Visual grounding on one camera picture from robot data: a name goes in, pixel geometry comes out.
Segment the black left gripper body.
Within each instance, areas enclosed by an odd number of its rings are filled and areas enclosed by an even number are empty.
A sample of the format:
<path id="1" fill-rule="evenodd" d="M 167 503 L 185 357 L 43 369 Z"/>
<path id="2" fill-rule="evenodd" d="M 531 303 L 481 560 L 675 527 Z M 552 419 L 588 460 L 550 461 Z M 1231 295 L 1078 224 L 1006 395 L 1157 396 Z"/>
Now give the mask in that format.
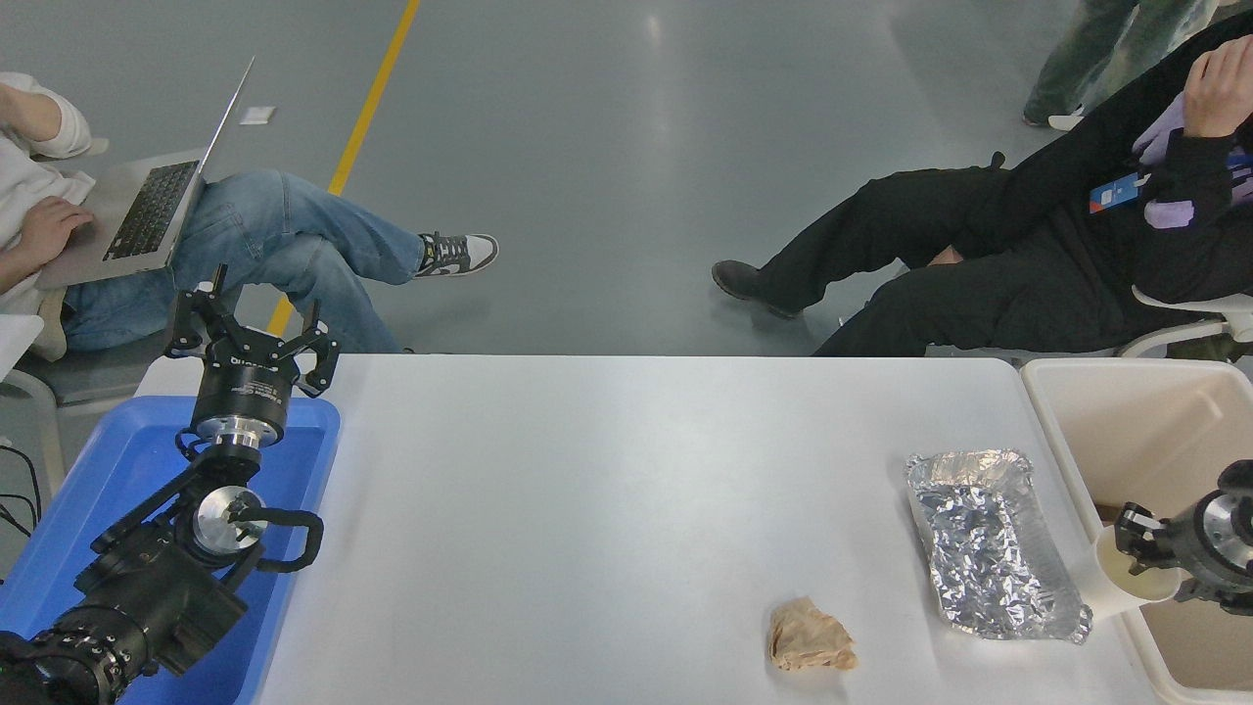
<path id="1" fill-rule="evenodd" d="M 284 430 L 299 368 L 283 356 L 283 346 L 259 331 L 246 331 L 238 341 L 229 336 L 211 341 L 193 428 L 205 430 L 211 419 L 246 418 Z"/>

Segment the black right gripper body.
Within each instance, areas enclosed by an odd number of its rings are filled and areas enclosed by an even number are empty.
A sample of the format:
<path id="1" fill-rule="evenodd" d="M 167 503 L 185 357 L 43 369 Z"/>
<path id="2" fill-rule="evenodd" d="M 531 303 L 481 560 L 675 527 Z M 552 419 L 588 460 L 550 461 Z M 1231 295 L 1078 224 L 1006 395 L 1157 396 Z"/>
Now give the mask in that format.
<path id="1" fill-rule="evenodd" d="M 1163 556 L 1172 567 L 1187 570 L 1199 584 L 1215 585 L 1210 552 L 1204 532 L 1204 512 L 1212 496 L 1203 496 L 1193 507 L 1163 521 Z"/>

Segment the laptop person's right hand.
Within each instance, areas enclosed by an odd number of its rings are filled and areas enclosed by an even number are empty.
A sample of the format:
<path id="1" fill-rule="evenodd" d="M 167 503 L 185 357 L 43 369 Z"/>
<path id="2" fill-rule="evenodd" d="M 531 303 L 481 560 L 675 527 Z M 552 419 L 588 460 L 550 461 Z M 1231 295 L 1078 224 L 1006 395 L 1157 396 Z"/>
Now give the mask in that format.
<path id="1" fill-rule="evenodd" d="M 61 255 L 76 228 L 94 222 L 94 213 L 60 197 L 45 197 L 25 214 L 13 254 L 31 270 Z"/>

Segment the badge person's left hand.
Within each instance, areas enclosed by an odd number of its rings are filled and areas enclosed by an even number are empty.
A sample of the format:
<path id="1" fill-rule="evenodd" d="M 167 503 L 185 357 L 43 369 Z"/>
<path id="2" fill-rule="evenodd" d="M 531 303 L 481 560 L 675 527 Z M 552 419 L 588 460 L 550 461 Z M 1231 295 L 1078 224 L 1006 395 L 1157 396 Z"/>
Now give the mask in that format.
<path id="1" fill-rule="evenodd" d="M 1232 136 L 1252 111 L 1252 36 L 1223 43 L 1193 63 L 1184 85 L 1184 134 Z"/>

